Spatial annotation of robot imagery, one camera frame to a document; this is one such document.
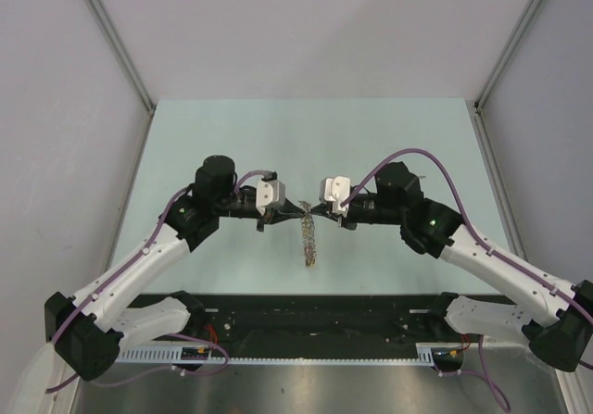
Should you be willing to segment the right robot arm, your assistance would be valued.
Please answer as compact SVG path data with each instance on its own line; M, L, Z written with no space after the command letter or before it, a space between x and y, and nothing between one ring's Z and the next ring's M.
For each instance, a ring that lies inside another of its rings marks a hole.
M382 166L376 190L353 186L348 177L322 180L312 214L354 230L360 224L396 225L414 252L441 259L509 298L479 302L443 293L429 310L428 332L438 341L457 333L489 336L527 347L556 370L582 365L592 339L592 283L556 277L493 243L458 211L424 196L418 176L402 162Z

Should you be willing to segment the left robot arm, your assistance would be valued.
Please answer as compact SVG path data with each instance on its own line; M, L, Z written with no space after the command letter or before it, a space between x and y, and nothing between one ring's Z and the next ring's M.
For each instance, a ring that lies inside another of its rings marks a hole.
M193 182L170 199L152 232L121 263L73 295L56 292L45 301L47 342L76 376L97 379L127 347L177 333L192 340L204 331L203 306L186 292L150 307L129 305L217 231L222 218L254 220L263 231L304 217L304 210L286 198L276 172L255 174L257 186L245 186L231 158L207 157Z

